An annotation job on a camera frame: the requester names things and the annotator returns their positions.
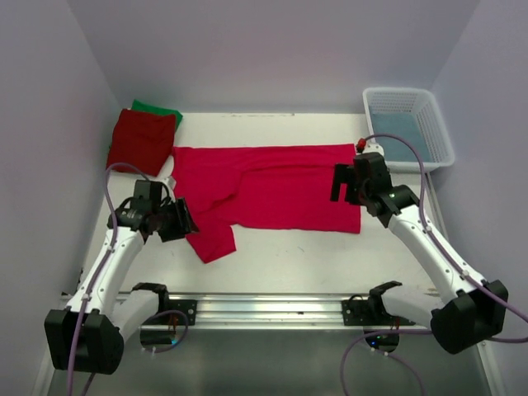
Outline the white plastic mesh basket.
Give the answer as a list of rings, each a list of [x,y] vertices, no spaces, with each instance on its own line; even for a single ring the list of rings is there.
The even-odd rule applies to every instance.
[[[390,135],[411,144],[428,172],[454,164],[450,136],[431,92],[408,87],[370,87],[363,91],[363,103],[369,134],[380,136],[375,142],[383,148],[390,169],[419,171],[411,149]]]

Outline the crimson pink t shirt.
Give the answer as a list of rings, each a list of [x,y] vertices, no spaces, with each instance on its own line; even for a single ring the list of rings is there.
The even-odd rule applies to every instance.
[[[234,225],[359,234],[360,207],[330,200],[335,165],[354,155],[352,144],[173,148],[174,192],[199,229],[188,243],[210,263],[235,252]]]

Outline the aluminium mounting rail frame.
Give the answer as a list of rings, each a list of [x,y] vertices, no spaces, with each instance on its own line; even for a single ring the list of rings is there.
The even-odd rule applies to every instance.
[[[353,330],[343,325],[341,301],[365,296],[385,281],[436,297],[435,283],[417,259],[366,211],[360,234],[233,228],[237,251],[203,264],[185,240],[162,243],[151,237],[130,264],[117,296],[120,304],[140,281],[161,283],[172,299],[197,300],[196,330],[249,331]],[[448,379],[420,371],[427,394],[506,395],[491,342],[481,342],[458,357],[429,347],[422,361],[441,363]],[[132,361],[113,375],[97,375],[87,395],[155,395],[139,376],[127,381]],[[170,389],[165,394],[173,394]]]

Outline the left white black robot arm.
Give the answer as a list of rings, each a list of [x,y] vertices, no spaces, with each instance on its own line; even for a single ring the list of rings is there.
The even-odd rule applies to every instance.
[[[94,266],[63,309],[45,318],[50,358],[57,370],[111,375],[126,342],[148,321],[176,316],[189,325],[186,311],[172,309],[167,287],[140,282],[122,303],[117,297],[129,268],[148,238],[183,239],[198,228],[182,197],[164,196],[160,181],[138,180],[134,194],[111,208],[105,239]]]

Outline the folded green t shirt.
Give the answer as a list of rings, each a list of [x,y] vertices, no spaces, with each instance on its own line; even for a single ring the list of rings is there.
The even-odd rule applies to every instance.
[[[142,112],[147,112],[149,114],[154,114],[157,116],[175,116],[176,117],[176,128],[178,128],[183,121],[183,114],[180,111],[151,105],[148,103],[141,102],[137,99],[133,100],[133,103],[130,109],[132,111],[142,111]]]

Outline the blue t shirt in basket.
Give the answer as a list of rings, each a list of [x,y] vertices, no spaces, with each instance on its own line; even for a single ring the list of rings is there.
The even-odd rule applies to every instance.
[[[430,162],[426,140],[418,123],[409,113],[374,113],[371,124],[375,134],[391,134],[407,141],[418,152],[423,162]],[[399,140],[381,137],[377,142],[384,149],[385,159],[391,162],[415,162],[412,150]]]

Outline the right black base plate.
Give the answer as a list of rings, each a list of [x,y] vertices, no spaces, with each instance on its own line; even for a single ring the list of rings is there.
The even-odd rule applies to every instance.
[[[400,326],[415,325],[414,322],[406,318],[372,313],[368,302],[363,299],[345,299],[341,302],[341,306],[342,321],[345,326],[390,327],[396,324]]]

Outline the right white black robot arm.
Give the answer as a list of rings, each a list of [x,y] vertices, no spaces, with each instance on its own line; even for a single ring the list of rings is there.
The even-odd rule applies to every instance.
[[[363,301],[349,299],[346,309],[375,323],[396,318],[423,326],[440,346],[457,354],[498,335],[508,299],[506,286],[489,282],[467,264],[421,212],[421,199],[406,185],[395,186],[380,153],[357,155],[333,171],[331,199],[364,206],[417,259],[436,288],[436,296],[399,281],[371,289]]]

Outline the folded dark red t shirt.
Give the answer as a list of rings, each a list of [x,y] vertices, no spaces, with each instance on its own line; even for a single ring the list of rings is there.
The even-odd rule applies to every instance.
[[[176,127],[174,115],[123,109],[113,129],[106,167],[128,163],[156,177],[172,151]]]

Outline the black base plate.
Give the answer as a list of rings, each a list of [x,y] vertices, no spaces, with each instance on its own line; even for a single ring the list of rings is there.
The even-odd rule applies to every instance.
[[[195,299],[170,299],[167,308],[169,310],[177,310],[185,314],[190,326],[196,324],[198,302]],[[180,314],[170,313],[168,323],[172,327],[184,324],[184,319]]]
[[[400,326],[415,325],[414,322],[406,318],[372,313],[368,302],[363,299],[345,299],[341,302],[341,306],[342,321],[345,326],[390,327],[396,324]]]

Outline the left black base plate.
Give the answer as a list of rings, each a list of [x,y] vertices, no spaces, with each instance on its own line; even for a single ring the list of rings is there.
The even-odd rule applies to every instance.
[[[170,299],[167,308],[169,310],[177,310],[185,314],[190,326],[196,324],[198,302],[195,299]],[[184,324],[184,319],[180,314],[170,313],[168,323],[172,327]]]

